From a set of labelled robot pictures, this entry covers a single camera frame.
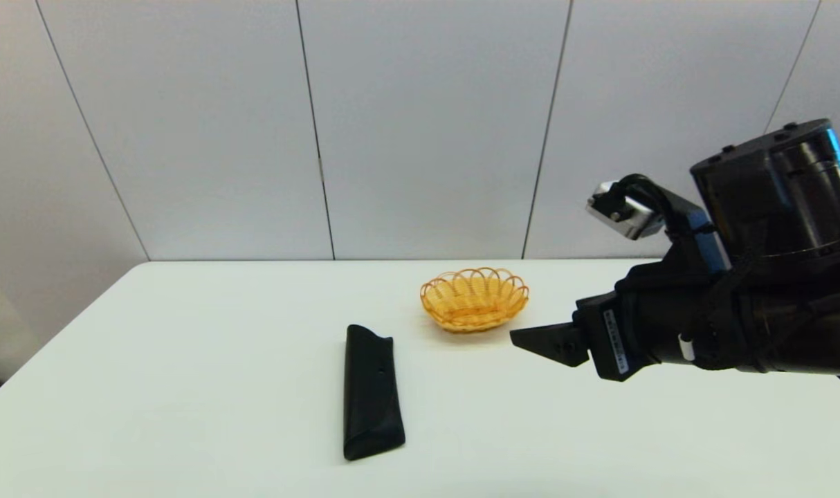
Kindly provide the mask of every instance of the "orange basket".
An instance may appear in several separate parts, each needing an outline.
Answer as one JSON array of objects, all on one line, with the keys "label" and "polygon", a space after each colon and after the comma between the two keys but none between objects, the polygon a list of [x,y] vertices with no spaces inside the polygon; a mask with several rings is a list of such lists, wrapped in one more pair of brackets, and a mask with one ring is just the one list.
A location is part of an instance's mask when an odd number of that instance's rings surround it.
[{"label": "orange basket", "polygon": [[518,315],[528,302],[528,288],[508,269],[467,268],[423,284],[420,300],[446,331],[480,332]]}]

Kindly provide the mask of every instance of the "tabletop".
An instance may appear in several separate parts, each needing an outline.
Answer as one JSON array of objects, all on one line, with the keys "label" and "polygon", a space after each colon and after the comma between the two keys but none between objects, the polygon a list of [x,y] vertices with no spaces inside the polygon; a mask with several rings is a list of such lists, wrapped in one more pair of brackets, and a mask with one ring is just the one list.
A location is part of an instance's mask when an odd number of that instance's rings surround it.
[{"label": "tabletop", "polygon": [[[455,336],[420,285],[480,261],[152,262],[0,390],[0,498],[840,496],[834,376],[642,369],[511,346],[638,259],[485,261],[527,308]],[[406,444],[346,461],[345,330],[394,338]]]}]

